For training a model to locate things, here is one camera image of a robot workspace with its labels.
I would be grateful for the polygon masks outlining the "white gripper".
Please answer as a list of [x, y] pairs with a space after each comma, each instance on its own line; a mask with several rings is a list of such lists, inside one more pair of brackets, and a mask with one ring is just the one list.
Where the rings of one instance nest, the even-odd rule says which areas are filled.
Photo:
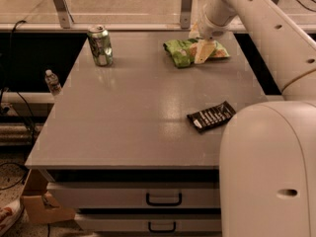
[[221, 38], [234, 18], [235, 11], [229, 6], [203, 6], [197, 23], [192, 25], [189, 33], [190, 39], [202, 38], [197, 42], [195, 64], [205, 63], [216, 48], [212, 39]]

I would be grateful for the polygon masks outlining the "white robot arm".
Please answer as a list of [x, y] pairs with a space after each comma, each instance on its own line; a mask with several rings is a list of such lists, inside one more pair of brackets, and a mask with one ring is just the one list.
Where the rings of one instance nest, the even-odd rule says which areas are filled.
[[282, 98], [239, 111], [219, 153], [222, 237], [316, 237], [315, 42], [272, 0], [208, 0], [196, 29], [240, 18]]

